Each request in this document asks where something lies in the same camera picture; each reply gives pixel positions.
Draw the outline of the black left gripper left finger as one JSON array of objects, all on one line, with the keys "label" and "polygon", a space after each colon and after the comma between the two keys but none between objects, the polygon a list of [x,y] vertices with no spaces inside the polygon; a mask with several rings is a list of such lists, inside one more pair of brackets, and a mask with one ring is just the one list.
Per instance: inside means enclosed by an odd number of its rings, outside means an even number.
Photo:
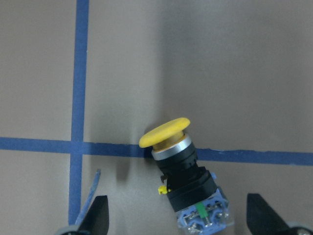
[{"label": "black left gripper left finger", "polygon": [[76,235],[107,235],[109,230],[109,204],[106,195],[96,196]]}]

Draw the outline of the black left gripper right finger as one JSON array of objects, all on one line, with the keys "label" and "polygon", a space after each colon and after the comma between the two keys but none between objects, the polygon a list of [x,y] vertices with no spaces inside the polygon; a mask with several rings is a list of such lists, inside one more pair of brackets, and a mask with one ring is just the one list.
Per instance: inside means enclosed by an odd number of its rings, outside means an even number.
[{"label": "black left gripper right finger", "polygon": [[258,193],[247,195],[246,224],[252,235],[287,235],[291,229]]}]

